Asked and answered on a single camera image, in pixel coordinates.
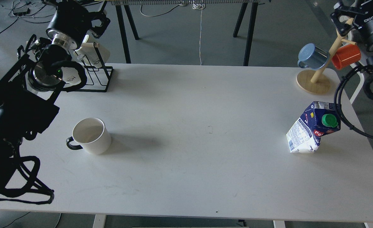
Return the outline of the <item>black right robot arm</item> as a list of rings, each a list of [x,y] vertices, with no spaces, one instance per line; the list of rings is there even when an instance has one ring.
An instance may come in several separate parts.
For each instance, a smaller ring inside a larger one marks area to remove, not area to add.
[[[341,37],[346,37],[352,30],[356,30],[368,52],[373,52],[373,0],[355,0],[353,6],[347,6],[338,0],[330,19]],[[363,86],[366,96],[373,100],[370,85],[373,73],[365,79]]]

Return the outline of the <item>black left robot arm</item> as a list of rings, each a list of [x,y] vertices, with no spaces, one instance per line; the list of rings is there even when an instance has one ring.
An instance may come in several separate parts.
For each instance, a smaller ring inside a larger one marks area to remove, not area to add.
[[[47,38],[32,35],[19,46],[18,61],[0,79],[0,201],[51,204],[54,190],[37,177],[40,159],[20,155],[23,140],[43,133],[59,112],[61,92],[79,91],[87,84],[86,66],[73,61],[88,31],[100,38],[110,24],[102,1],[89,12],[75,0],[43,0],[56,11]]]

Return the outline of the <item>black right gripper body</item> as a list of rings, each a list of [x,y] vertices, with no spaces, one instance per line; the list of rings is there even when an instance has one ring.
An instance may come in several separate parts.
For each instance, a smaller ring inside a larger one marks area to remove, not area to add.
[[[357,30],[368,48],[373,48],[373,0],[356,0],[355,6],[345,6],[340,0],[330,14],[340,36]]]

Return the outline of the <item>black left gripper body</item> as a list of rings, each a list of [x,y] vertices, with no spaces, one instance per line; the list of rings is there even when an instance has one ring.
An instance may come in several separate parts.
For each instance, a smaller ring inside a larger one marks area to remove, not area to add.
[[[58,44],[66,50],[79,49],[88,31],[99,39],[111,22],[104,12],[106,2],[94,12],[89,12],[75,0],[46,0],[46,5],[56,9],[46,34],[52,44]]]

